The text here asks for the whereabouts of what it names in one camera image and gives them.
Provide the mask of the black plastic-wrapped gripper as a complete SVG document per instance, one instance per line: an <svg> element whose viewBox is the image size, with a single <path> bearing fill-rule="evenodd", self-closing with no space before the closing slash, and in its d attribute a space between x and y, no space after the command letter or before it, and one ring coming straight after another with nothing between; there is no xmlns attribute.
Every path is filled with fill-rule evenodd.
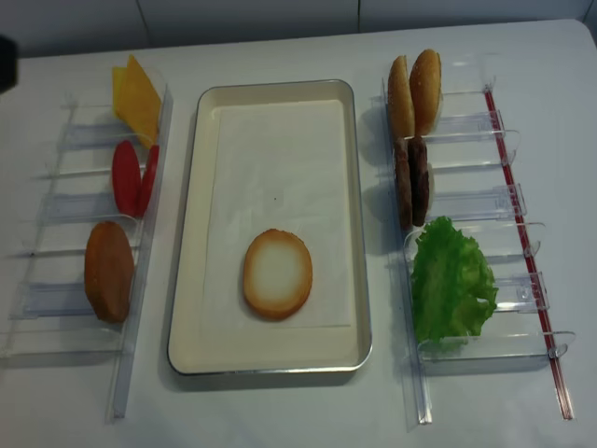
<svg viewBox="0 0 597 448"><path fill-rule="evenodd" d="M6 92L18 82L18 46L12 39L0 36L0 92Z"/></svg>

